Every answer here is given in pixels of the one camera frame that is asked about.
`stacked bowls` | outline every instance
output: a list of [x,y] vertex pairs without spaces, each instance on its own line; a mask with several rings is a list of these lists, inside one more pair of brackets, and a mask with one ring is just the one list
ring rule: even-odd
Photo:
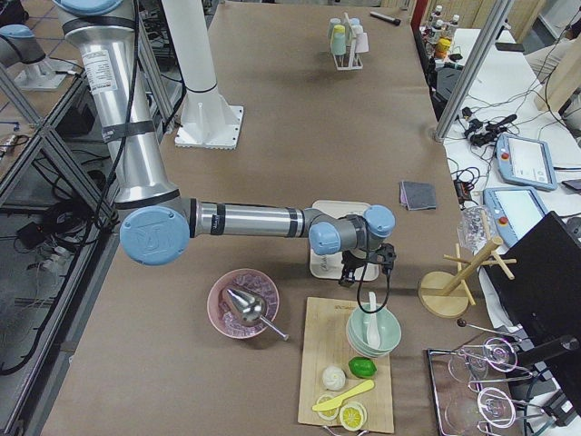
[[[369,310],[368,303],[363,303],[362,306],[366,311]],[[367,326],[371,315],[362,311],[360,307],[351,313],[346,327],[347,341],[351,348],[361,356],[370,359],[387,356],[401,340],[401,327],[393,313],[384,307],[375,316],[381,339],[378,348],[373,348],[367,343]]]

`blue joint cap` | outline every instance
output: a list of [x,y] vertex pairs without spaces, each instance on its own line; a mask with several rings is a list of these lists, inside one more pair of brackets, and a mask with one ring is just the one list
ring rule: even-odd
[[330,223],[317,223],[309,229],[310,248],[323,256],[334,254],[341,248],[341,237],[339,232]]
[[53,0],[54,3],[66,12],[78,16],[109,14],[123,2],[123,0]]
[[371,232],[382,239],[391,235],[396,226],[396,217],[390,209],[380,204],[374,204],[363,213]]
[[15,39],[34,38],[33,31],[25,25],[5,25],[0,28],[0,35]]
[[190,239],[190,226],[180,213],[164,206],[131,212],[121,224],[121,246],[144,265],[165,265],[177,259]]

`pink bowl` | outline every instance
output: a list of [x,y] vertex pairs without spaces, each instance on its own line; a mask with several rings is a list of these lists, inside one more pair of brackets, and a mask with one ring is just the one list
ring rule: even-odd
[[225,273],[210,289],[208,295],[208,317],[214,328],[234,339],[252,338],[266,330],[262,322],[246,327],[234,317],[226,302],[222,299],[222,290],[236,284],[249,291],[260,294],[267,303],[266,318],[274,320],[279,311],[279,291],[271,278],[264,272],[242,268]]

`label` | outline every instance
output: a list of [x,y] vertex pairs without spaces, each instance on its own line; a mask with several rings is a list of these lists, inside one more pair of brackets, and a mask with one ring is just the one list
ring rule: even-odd
[[109,52],[98,50],[85,54],[83,56],[83,64],[89,79],[91,94],[95,95],[117,90],[117,82],[115,81]]

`metal scoop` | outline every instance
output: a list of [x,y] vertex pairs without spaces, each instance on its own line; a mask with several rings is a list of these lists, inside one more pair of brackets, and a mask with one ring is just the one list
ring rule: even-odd
[[222,290],[222,298],[242,325],[252,327],[264,322],[278,333],[284,341],[289,339],[287,333],[281,332],[276,325],[264,316],[266,314],[266,301],[261,295],[246,289],[230,286]]

